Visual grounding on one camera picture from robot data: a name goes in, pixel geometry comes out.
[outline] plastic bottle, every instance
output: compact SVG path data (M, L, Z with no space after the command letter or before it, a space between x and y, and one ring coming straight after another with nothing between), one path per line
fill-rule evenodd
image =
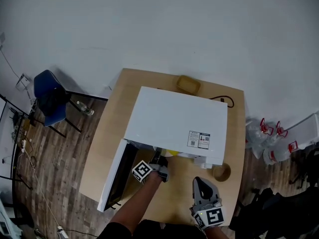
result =
M273 149L265 149L263 153L264 161L267 165L273 165L290 158L292 152L298 149L297 141L288 145L277 144Z
M246 126L246 149L259 145L272 135L274 128L265 124L265 118L252 121Z
M76 104L84 114L88 116L92 116L94 114L94 110L88 108L84 103L77 101Z
M280 121L278 121L276 124L276 131L271 136L269 136L264 142L258 145L254 145L252 147L253 154L257 159L259 159L262 156L265 148L275 146L278 143L278 141L285 138L287 135L288 131L284 130L284 128L280 126Z

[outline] black sleeve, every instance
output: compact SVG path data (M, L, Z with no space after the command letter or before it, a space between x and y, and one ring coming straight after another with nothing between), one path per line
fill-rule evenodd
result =
M103 232L99 235L98 239L113 239L113 238L131 239L132 234L126 226L120 223L111 222L107 224Z

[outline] wooden table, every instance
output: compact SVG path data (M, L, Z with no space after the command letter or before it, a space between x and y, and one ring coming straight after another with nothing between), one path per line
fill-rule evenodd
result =
M99 202L115 152L124 137L135 101L141 86L176 91L178 76L149 71L123 69L106 104L96 129L85 164L80 193ZM162 183L151 201L145 219L175 224L193 224L189 208L193 205L192 181L195 176L209 179L219 190L222 205L226 208L229 225L238 197L245 153L245 105L244 92L226 86L201 81L199 97L212 98L221 95L232 97L235 106L228 109L227 139L224 162L231 167L231 175L225 182L217 182L212 169L201 169L193 160L184 157L168 159L170 179ZM129 178L123 202L127 201L140 185Z

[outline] forearm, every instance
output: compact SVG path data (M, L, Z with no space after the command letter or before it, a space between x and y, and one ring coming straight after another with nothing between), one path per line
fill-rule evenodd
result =
M120 223L133 233L161 182L162 179L157 172L152 172L142 188L118 210L110 222Z
M211 229L205 229L207 239L228 239L220 227L214 227Z

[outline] brown cup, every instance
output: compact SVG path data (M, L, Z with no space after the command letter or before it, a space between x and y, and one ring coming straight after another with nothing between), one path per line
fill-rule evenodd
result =
M223 165L221 166L215 166L213 168L213 176L216 181L224 182L229 178L230 174L230 166L226 163L223 163Z

